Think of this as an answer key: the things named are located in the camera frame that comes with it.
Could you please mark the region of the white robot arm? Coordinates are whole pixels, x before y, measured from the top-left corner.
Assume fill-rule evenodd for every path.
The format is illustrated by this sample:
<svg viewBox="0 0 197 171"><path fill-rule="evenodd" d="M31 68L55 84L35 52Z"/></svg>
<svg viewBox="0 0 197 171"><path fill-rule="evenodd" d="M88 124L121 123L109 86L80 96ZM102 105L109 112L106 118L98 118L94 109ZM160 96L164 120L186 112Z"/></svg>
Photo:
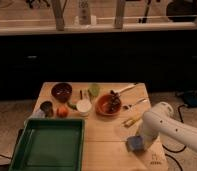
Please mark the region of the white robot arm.
<svg viewBox="0 0 197 171"><path fill-rule="evenodd" d="M172 106L166 102L159 102L143 113L138 133L144 150L162 133L197 152L197 128L172 119L173 114Z"/></svg>

